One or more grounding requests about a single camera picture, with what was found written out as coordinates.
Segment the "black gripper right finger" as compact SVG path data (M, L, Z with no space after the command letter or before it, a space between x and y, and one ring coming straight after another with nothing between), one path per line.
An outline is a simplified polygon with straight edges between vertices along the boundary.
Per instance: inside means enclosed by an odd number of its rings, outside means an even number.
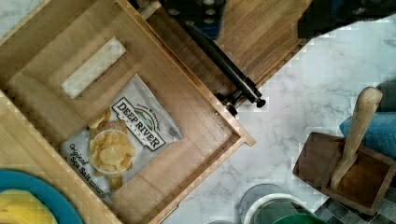
M299 38L315 38L358 21L394 15L396 0L313 0L297 22Z

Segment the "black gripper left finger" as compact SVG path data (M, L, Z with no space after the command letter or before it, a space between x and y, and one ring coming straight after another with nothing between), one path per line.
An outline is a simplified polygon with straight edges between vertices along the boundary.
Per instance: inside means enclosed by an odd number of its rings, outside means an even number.
M163 0L165 11L181 24L193 25L210 39L218 39L226 0Z

